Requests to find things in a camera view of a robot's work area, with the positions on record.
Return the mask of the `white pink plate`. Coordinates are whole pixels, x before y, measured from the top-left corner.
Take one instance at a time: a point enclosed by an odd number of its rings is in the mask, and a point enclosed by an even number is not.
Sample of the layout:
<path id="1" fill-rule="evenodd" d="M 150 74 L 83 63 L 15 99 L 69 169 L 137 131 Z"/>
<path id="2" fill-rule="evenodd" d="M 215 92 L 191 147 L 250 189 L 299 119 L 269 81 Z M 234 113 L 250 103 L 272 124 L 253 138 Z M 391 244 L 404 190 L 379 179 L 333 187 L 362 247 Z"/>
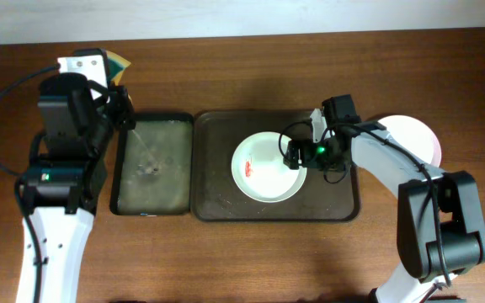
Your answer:
<path id="1" fill-rule="evenodd" d="M 392 137 L 416 157 L 439 167 L 442 150 L 436 134 L 421 120 L 406 115 L 389 115 L 378 120 Z"/>

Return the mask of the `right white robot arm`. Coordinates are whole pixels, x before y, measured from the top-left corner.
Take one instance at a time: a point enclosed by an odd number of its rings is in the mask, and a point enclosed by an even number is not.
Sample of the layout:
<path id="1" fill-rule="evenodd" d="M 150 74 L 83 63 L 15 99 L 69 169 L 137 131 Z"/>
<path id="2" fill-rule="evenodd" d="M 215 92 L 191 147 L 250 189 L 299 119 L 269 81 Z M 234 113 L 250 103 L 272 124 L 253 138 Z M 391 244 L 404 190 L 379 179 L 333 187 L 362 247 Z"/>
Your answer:
<path id="1" fill-rule="evenodd" d="M 485 263 L 485 221 L 474 177 L 424 162 L 384 125 L 333 122 L 317 141 L 292 140 L 280 154 L 293 170 L 363 168 L 397 198 L 400 263 L 387 282 L 370 292 L 371 302 L 426 302 Z"/>

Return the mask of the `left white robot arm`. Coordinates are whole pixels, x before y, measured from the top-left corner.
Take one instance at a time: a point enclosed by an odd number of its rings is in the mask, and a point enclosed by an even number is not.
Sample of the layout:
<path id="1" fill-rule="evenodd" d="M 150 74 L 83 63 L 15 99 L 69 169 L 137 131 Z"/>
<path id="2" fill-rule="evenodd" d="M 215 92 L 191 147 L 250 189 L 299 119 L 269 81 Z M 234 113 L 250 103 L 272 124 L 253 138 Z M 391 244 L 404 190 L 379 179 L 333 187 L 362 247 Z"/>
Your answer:
<path id="1" fill-rule="evenodd" d="M 18 302 L 73 302 L 83 253 L 107 171 L 104 156 L 117 130 L 135 126 L 127 89 L 43 88 L 42 129 L 29 166 L 14 185 L 23 215 L 24 255 Z"/>

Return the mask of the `green yellow sponge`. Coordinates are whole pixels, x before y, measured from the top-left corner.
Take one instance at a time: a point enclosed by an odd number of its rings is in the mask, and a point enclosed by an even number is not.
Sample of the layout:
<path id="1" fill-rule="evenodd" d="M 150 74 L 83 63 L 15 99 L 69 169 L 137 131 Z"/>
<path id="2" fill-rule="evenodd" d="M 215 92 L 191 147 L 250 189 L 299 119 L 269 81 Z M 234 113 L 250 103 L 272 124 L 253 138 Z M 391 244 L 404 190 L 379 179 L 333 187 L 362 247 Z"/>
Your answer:
<path id="1" fill-rule="evenodd" d="M 131 65 L 131 62 L 109 50 L 106 51 L 106 55 L 109 63 L 108 79 L 115 85 L 118 85 L 125 69 Z"/>

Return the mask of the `white cream plate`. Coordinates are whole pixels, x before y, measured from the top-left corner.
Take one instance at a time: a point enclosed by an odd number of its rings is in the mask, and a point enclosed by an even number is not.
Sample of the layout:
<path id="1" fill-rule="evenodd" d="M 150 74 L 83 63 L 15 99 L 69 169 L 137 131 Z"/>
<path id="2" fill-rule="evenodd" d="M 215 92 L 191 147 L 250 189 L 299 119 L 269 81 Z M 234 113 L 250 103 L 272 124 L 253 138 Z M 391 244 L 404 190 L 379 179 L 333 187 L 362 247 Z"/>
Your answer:
<path id="1" fill-rule="evenodd" d="M 231 160 L 231 173 L 237 187 L 249 198 L 273 204 L 294 196 L 306 181 L 307 170 L 289 169 L 280 152 L 285 153 L 289 136 L 265 131 L 253 134 L 237 146 Z"/>

